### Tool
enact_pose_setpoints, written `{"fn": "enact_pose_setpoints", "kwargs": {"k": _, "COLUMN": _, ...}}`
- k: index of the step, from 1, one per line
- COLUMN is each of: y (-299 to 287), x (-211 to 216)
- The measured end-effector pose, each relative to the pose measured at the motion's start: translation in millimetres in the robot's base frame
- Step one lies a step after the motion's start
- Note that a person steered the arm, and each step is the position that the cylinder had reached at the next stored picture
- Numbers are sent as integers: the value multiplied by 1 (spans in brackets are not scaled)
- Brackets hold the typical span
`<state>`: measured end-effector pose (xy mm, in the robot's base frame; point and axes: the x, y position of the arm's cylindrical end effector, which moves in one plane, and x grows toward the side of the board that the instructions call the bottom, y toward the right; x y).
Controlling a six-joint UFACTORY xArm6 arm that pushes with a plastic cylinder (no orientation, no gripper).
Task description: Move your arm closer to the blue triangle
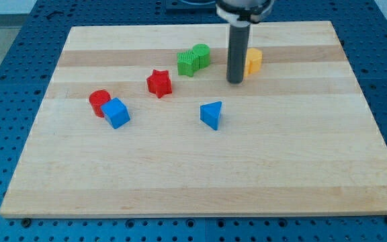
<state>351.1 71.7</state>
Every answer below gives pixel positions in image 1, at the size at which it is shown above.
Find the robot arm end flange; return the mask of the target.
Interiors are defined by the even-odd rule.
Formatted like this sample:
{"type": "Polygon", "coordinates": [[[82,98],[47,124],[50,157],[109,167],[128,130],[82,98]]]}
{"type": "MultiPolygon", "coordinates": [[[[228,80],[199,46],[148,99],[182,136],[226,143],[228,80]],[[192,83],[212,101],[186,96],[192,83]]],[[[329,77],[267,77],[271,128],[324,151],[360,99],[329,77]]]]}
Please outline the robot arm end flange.
{"type": "Polygon", "coordinates": [[[258,24],[271,13],[274,3],[274,0],[216,0],[216,13],[230,24],[258,24]]]}

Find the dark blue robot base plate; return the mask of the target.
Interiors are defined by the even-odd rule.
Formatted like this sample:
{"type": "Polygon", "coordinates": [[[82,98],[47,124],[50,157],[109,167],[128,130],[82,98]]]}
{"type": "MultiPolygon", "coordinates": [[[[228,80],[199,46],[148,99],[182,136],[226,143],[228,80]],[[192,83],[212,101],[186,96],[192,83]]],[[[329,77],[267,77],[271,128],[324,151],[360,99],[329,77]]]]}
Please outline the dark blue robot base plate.
{"type": "Polygon", "coordinates": [[[165,0],[167,13],[215,12],[215,0],[165,0]]]}

